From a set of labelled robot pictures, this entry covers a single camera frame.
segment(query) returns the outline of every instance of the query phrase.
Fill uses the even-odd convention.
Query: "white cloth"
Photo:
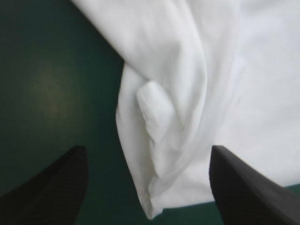
[[[73,0],[125,61],[116,121],[148,218],[212,201],[214,144],[300,182],[299,0]]]

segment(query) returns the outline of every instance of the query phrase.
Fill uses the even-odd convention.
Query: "white fabric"
[[[300,182],[299,0],[73,2],[125,61],[116,121],[148,218],[213,200],[214,144]]]

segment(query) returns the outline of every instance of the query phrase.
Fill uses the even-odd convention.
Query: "green floor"
[[[77,225],[222,224],[214,203],[146,219],[115,125],[123,60],[72,3],[2,1],[0,46],[0,195],[85,145],[90,182]]]

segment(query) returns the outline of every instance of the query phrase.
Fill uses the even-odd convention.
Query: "white garment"
[[[299,0],[73,0],[125,61],[116,121],[148,218],[212,201],[224,145],[300,182]]]

